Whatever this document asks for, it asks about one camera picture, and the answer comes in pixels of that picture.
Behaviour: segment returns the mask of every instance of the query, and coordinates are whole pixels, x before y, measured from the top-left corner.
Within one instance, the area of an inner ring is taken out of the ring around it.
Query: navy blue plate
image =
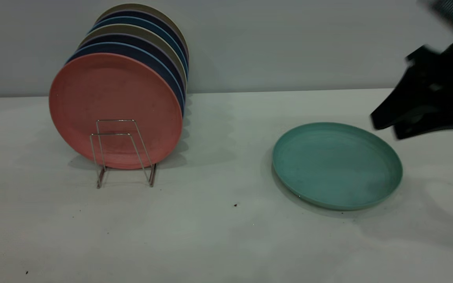
[[[147,51],[142,50],[141,48],[119,42],[105,42],[105,43],[95,43],[86,47],[83,47],[80,50],[77,50],[73,56],[68,60],[68,63],[78,57],[93,54],[93,53],[113,53],[124,55],[135,59],[151,69],[153,69],[157,74],[159,74],[171,87],[174,94],[178,98],[179,106],[181,108],[181,115],[184,115],[184,95],[181,92],[179,87],[178,80],[172,75],[171,71],[155,56],[151,55]]]
[[[179,27],[168,16],[166,16],[164,13],[162,13],[161,11],[159,11],[153,7],[136,4],[136,3],[117,5],[115,7],[109,8],[107,11],[102,13],[102,15],[99,16],[99,18],[97,18],[96,23],[101,21],[103,18],[106,18],[106,16],[108,16],[110,14],[116,13],[118,11],[127,11],[127,10],[128,11],[140,11],[140,12],[143,12],[146,14],[153,15],[153,16],[159,18],[160,20],[164,21],[169,27],[172,27],[172,29],[176,32],[176,34],[178,34],[178,37],[181,39],[181,42],[185,46],[185,52],[187,52],[187,54],[186,54],[187,59],[190,60],[190,54],[188,54],[188,51],[189,51],[188,45],[187,45],[185,37],[181,33],[181,30],[179,29]]]
[[[102,18],[101,21],[107,20],[109,18],[116,18],[116,17],[135,17],[135,18],[140,18],[142,20],[150,21],[150,22],[156,24],[157,26],[159,26],[163,30],[165,30],[172,38],[174,38],[174,40],[176,41],[176,43],[178,43],[181,50],[184,50],[184,52],[186,54],[188,54],[188,50],[186,50],[185,45],[182,43],[181,38],[179,38],[176,31],[172,27],[169,27],[169,25],[166,22],[162,21],[160,18],[155,17],[154,15],[142,12],[142,11],[125,10],[125,11],[116,11],[115,13],[109,14],[109,15],[105,16],[104,18]]]
[[[176,65],[174,65],[173,61],[167,56],[160,48],[156,47],[152,43],[149,43],[148,41],[128,35],[128,34],[105,34],[101,35],[98,37],[94,37],[87,42],[83,43],[82,46],[80,46],[78,49],[81,49],[83,47],[89,46],[89,45],[94,45],[96,43],[103,43],[103,42],[119,42],[119,43],[126,43],[138,48],[141,48],[142,50],[146,50],[153,56],[155,56],[158,60],[160,60],[166,67],[169,69],[172,73],[172,75],[178,79],[179,86],[181,88],[181,92],[184,94],[183,98],[186,101],[186,87],[183,78],[181,77],[181,74],[178,71],[178,68]]]
[[[154,32],[158,36],[162,37],[171,47],[173,50],[178,54],[179,59],[181,59],[181,62],[183,63],[183,66],[185,67],[186,73],[188,73],[188,61],[186,59],[186,56],[183,52],[183,50],[179,47],[178,43],[172,38],[165,30],[163,30],[161,27],[157,26],[156,24],[148,21],[148,20],[143,20],[142,18],[136,18],[136,17],[115,17],[115,18],[108,18],[104,21],[100,21],[94,27],[90,30],[90,32],[100,28],[104,27],[107,25],[113,25],[113,24],[127,24],[127,25],[135,25],[138,27],[145,28],[147,30],[150,30],[151,32]]]

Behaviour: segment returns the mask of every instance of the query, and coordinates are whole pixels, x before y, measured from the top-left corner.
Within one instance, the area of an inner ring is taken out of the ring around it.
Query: beige plate
[[[171,27],[171,29],[173,29],[176,32],[178,37],[183,42],[183,45],[185,45],[186,57],[187,57],[188,61],[190,61],[190,55],[188,54],[188,45],[186,43],[185,37],[179,30],[178,26],[168,16],[166,16],[164,13],[162,13],[161,11],[159,11],[153,7],[136,4],[136,3],[121,4],[121,5],[112,7],[110,9],[108,9],[107,11],[105,11],[99,18],[97,18],[96,23],[99,22],[99,20],[101,20],[102,18],[104,18],[105,16],[107,16],[109,14],[115,13],[117,11],[123,11],[123,10],[142,11],[144,13],[151,14],[155,17],[158,17],[162,21],[164,21],[166,24],[168,24],[169,27]]]
[[[107,25],[94,30],[90,34],[87,34],[85,39],[83,39],[83,41],[79,44],[78,47],[82,46],[84,43],[86,43],[90,39],[93,39],[94,37],[113,33],[122,33],[137,36],[156,45],[156,47],[160,48],[165,54],[167,54],[167,56],[169,56],[169,59],[171,59],[174,65],[176,65],[181,77],[184,79],[185,88],[187,88],[187,77],[185,68],[183,66],[183,63],[179,59],[178,54],[176,54],[176,52],[172,49],[169,43],[162,39],[162,37],[145,28],[126,24]]]

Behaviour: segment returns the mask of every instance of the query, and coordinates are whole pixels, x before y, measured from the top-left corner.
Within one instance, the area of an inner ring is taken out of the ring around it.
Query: pink plate
[[[183,127],[181,110],[167,83],[143,63],[126,56],[96,53],[66,64],[55,77],[49,96],[50,114],[64,140],[93,160],[90,135],[96,121],[136,120],[152,163],[168,156],[178,144]],[[133,122],[100,122],[103,133],[130,133],[144,166],[148,158]],[[102,164],[97,136],[96,161]],[[141,168],[129,136],[101,136],[106,166]]]

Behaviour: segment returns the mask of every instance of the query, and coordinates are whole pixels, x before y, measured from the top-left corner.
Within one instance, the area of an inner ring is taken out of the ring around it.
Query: stack of plates
[[[98,132],[96,121],[133,119],[151,162],[158,163],[181,135],[188,63],[185,39],[167,16],[140,4],[112,7],[55,77],[49,99],[53,123],[74,150],[93,160],[90,134]],[[99,131],[131,133],[149,165],[134,123],[103,122]],[[102,136],[102,150],[108,167],[141,167],[128,136]]]

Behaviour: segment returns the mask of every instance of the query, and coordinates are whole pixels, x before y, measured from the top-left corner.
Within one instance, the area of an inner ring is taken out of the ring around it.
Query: teal plate
[[[272,159],[275,172],[295,195],[337,210],[382,202],[403,176],[400,158],[385,141],[338,123],[288,131],[275,144]]]

